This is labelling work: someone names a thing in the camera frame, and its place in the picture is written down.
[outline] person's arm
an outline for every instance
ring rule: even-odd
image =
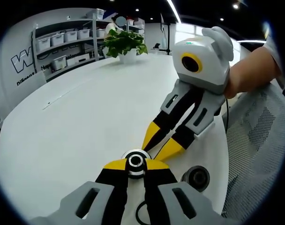
[[[280,59],[271,41],[268,40],[267,45],[254,50],[230,68],[229,82],[224,92],[226,98],[252,91],[281,75],[278,66]]]
[[[109,24],[106,26],[106,28],[105,28],[105,37],[104,37],[104,38],[107,38],[107,37],[110,36],[110,34],[109,34],[109,31],[110,31],[110,30],[116,31],[115,25],[114,25],[113,23],[109,23]]]

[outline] green leaves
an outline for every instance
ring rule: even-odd
[[[114,30],[110,30],[109,34],[104,41],[104,45],[109,48],[107,56],[116,58],[119,54],[126,55],[131,49],[138,49],[139,54],[148,54],[147,46],[143,44],[143,36],[140,34],[126,31],[117,33]]]
[[[148,54],[148,48],[145,44],[141,44],[140,46],[138,46],[138,53],[141,55],[143,53],[147,53]]]

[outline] white flower pot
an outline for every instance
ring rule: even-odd
[[[131,49],[129,52],[127,52],[126,55],[119,54],[121,63],[124,63],[124,64],[135,63],[136,62],[136,52],[137,52],[137,49],[134,48],[134,49]]]

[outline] round black object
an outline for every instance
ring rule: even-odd
[[[134,164],[134,165],[138,165],[141,163],[141,159],[138,157],[138,156],[134,156],[132,159],[131,159],[131,162]]]
[[[199,192],[204,191],[209,185],[210,176],[203,166],[194,166],[183,174],[181,181],[185,181]]]
[[[131,179],[140,179],[144,176],[144,159],[149,158],[151,156],[140,149],[134,149],[127,151],[122,158],[128,159],[127,170],[129,172],[128,177]]]
[[[182,58],[182,64],[190,72],[195,73],[195,72],[198,72],[198,70],[199,70],[198,63],[194,59],[192,59],[192,58],[190,58],[188,56],[184,56]]]

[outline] mesh chair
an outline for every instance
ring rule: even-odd
[[[229,183],[222,216],[244,221],[268,194],[285,156],[284,95],[272,84],[242,94],[229,110],[227,142]]]

